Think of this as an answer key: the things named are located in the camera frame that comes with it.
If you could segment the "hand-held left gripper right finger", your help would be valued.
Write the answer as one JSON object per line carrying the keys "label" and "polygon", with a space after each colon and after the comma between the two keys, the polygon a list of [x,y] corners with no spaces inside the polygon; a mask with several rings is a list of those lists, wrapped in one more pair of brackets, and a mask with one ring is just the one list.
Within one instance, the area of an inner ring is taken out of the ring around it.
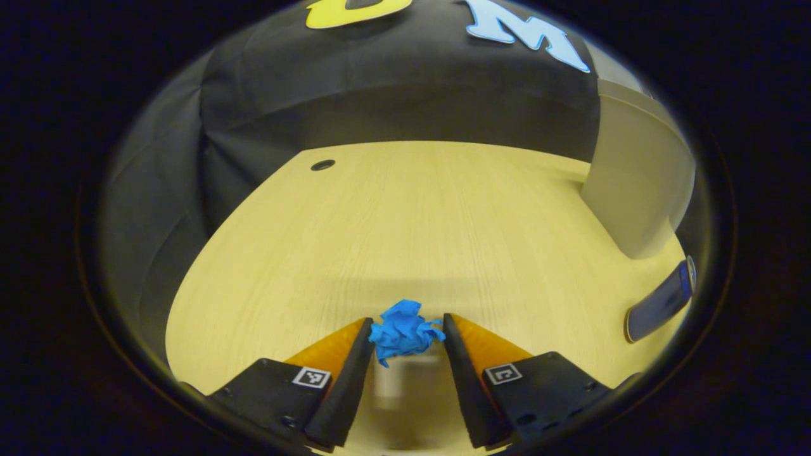
{"label": "hand-held left gripper right finger", "polygon": [[531,354],[454,313],[444,314],[442,324],[459,407],[475,448],[548,440],[613,392],[554,350]]}

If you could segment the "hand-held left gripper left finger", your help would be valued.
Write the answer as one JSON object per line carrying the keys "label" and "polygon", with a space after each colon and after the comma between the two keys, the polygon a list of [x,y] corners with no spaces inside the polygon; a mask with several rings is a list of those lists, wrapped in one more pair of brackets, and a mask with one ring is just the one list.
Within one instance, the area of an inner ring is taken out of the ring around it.
{"label": "hand-held left gripper left finger", "polygon": [[292,443],[344,447],[373,355],[362,318],[286,361],[259,358],[208,395],[226,412]]}

